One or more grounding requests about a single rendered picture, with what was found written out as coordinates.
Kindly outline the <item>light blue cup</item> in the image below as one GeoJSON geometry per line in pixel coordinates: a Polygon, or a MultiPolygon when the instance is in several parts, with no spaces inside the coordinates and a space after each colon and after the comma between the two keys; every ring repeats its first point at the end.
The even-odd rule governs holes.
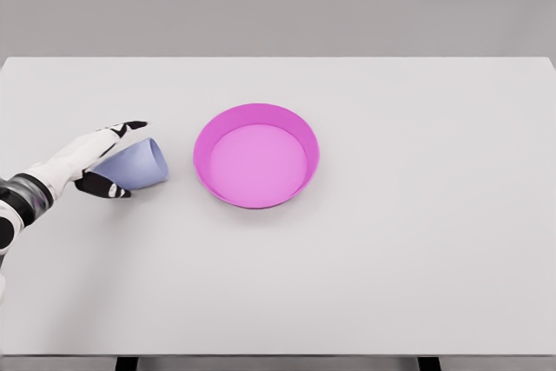
{"type": "Polygon", "coordinates": [[[150,137],[119,151],[91,171],[129,190],[147,188],[169,179],[164,155],[150,137]]]}

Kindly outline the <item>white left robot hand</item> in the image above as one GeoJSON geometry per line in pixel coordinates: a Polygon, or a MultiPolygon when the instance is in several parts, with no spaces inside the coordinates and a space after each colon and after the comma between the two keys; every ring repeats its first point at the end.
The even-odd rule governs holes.
{"type": "Polygon", "coordinates": [[[46,163],[46,173],[59,197],[69,182],[83,179],[87,170],[100,161],[131,130],[148,125],[144,121],[129,121],[95,130],[79,136],[56,152],[46,163]]]}

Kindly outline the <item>pink plate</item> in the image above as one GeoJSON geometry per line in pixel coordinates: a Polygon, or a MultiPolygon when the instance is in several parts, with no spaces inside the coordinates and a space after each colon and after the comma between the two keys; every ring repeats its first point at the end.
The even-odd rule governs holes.
{"type": "Polygon", "coordinates": [[[311,126],[292,110],[270,103],[224,110],[203,127],[193,150],[205,189],[245,209],[272,208],[299,195],[320,157],[311,126]]]}

